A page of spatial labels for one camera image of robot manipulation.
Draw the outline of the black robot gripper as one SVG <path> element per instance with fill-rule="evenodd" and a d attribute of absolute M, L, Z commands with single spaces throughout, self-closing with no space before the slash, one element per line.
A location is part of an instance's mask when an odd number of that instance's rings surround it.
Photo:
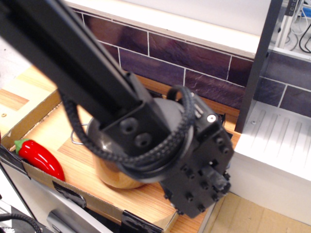
<path fill-rule="evenodd" d="M 179 150 L 151 164 L 121 166 L 143 183 L 159 182 L 180 215 L 195 218 L 231 188 L 227 169 L 233 156 L 229 134 L 216 113 L 192 94 L 195 122 Z"/>

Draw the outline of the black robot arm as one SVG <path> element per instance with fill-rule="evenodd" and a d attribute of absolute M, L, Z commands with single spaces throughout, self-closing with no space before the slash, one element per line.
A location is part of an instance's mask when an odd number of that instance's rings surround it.
<path fill-rule="evenodd" d="M 80 141 L 140 183 L 160 183 L 179 214 L 204 212 L 230 190 L 233 155 L 219 117 L 173 86 L 153 98 L 61 0 L 3 0 L 0 35 L 57 86 Z"/>

